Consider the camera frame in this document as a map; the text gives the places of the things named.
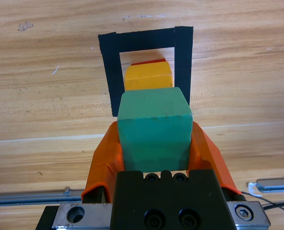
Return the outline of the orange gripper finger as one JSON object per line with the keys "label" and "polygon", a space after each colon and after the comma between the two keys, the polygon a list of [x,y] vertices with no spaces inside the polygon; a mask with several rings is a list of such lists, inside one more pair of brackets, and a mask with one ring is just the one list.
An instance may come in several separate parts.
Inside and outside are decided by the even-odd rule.
{"label": "orange gripper finger", "polygon": [[102,186],[107,197],[115,193],[118,172],[124,171],[122,147],[119,141],[118,125],[113,122],[94,151],[90,171],[82,197]]}
{"label": "orange gripper finger", "polygon": [[189,155],[189,170],[214,170],[219,185],[233,194],[241,194],[221,155],[220,150],[203,129],[193,122]]}

